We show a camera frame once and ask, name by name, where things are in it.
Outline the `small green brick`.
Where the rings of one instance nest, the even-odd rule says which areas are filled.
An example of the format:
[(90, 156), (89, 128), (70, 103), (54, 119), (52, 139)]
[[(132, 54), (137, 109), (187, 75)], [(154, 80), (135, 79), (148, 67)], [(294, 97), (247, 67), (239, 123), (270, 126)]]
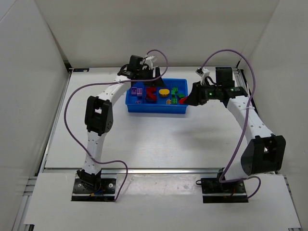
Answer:
[(172, 94), (177, 94), (178, 92), (179, 92), (179, 90), (178, 90), (177, 87), (173, 87), (173, 88), (171, 89), (171, 93), (172, 93)]

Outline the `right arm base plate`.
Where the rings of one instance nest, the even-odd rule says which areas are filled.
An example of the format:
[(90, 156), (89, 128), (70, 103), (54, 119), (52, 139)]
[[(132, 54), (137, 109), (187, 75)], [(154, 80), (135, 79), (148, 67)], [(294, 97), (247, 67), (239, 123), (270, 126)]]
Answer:
[(216, 178), (201, 178), (195, 183), (202, 188), (204, 204), (248, 203), (243, 181), (222, 184)]

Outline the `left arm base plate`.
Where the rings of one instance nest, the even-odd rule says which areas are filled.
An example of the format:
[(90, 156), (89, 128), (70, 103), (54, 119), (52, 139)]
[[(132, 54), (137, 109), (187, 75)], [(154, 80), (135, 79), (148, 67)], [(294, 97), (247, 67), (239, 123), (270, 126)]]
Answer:
[(77, 175), (75, 175), (71, 201), (114, 202), (117, 189), (116, 183), (116, 174), (102, 174), (99, 183), (94, 187), (87, 186)]

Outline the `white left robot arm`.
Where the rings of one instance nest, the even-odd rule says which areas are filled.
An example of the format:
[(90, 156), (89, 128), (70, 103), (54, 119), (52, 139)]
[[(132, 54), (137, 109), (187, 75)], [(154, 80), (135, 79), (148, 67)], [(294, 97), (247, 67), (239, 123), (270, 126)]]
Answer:
[(133, 55), (129, 63), (120, 68), (114, 81), (97, 96), (87, 99), (85, 124), (88, 132), (87, 157), (81, 170), (77, 171), (84, 187), (90, 192), (101, 189), (101, 156), (106, 134), (113, 126), (113, 106), (136, 81), (148, 84), (160, 76), (159, 67), (154, 66), (157, 58)]

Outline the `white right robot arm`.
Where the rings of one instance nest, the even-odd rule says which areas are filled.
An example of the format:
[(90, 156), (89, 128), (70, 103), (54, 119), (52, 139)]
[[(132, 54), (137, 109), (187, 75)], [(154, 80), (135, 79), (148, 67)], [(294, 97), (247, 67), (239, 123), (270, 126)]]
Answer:
[(256, 174), (279, 171), (282, 167), (286, 140), (275, 135), (260, 119), (246, 90), (236, 86), (230, 67), (217, 67), (212, 80), (206, 68), (196, 73), (201, 80), (193, 83), (191, 93), (181, 104), (199, 106), (209, 100), (218, 100), (234, 116), (242, 133), (235, 151), (218, 181), (222, 184), (248, 179)]

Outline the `red curved brick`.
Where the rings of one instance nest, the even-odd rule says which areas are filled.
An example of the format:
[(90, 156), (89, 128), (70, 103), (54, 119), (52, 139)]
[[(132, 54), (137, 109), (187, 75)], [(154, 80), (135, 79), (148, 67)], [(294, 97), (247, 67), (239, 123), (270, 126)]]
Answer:
[(187, 97), (184, 97), (182, 99), (179, 100), (179, 104), (184, 104), (186, 105), (186, 100), (187, 100)]

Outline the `aluminium front rail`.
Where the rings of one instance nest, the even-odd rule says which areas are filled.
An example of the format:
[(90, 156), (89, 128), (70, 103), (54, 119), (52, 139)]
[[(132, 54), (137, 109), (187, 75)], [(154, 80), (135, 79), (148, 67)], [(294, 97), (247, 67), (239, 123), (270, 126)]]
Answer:
[[(203, 174), (218, 173), (219, 168), (129, 168), (129, 174)], [(76, 173), (77, 168), (45, 168), (43, 173)], [(103, 168), (102, 174), (125, 174), (125, 168)]]

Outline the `purple curved brick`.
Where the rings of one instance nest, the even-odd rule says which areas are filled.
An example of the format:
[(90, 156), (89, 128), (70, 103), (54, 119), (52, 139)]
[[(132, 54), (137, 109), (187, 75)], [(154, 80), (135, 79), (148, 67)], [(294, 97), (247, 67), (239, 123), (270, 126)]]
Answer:
[(137, 96), (137, 87), (131, 87), (130, 94), (131, 96)]

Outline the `blue divided plastic bin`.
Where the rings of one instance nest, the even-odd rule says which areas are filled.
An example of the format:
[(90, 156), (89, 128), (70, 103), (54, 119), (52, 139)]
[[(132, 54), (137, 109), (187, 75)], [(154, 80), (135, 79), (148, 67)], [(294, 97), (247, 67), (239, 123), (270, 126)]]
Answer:
[[(178, 93), (182, 93), (185, 97), (188, 95), (188, 84), (186, 79), (176, 79), (176, 78), (165, 78), (164, 83), (166, 88), (157, 88), (156, 95), (157, 101), (155, 103), (148, 103), (145, 100), (146, 88), (144, 83), (136, 83), (133, 87), (143, 88), (143, 97), (138, 99), (137, 96), (131, 96), (130, 89), (126, 93), (126, 105), (128, 111), (131, 113), (164, 113), (164, 114), (185, 114), (187, 105), (179, 104), (179, 98), (177, 97)], [(171, 89), (177, 87), (179, 92), (177, 94), (172, 94)], [(170, 95), (167, 98), (159, 97), (160, 89), (169, 89)], [(177, 98), (178, 104), (166, 104), (168, 99)], [(141, 104), (135, 104), (136, 101), (141, 101)]]

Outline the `yellow oval brick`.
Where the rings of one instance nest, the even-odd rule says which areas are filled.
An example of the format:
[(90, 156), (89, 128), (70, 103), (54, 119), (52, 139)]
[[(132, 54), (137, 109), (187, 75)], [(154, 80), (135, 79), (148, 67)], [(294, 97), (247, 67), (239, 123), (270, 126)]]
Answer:
[(169, 89), (160, 89), (158, 93), (159, 93), (160, 98), (167, 98), (170, 95), (170, 90)]

